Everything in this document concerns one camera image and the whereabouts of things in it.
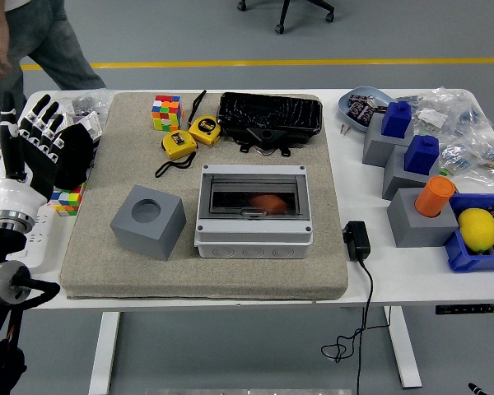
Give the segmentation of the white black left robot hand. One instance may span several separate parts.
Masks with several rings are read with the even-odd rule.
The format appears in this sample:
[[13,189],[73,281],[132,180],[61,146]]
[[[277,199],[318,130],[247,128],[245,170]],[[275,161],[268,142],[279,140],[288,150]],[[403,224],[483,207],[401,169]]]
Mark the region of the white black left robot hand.
[[23,118],[16,116],[13,95],[3,95],[0,112],[0,215],[14,211],[35,217],[54,190],[62,139],[43,137],[43,128],[58,109],[49,95]]

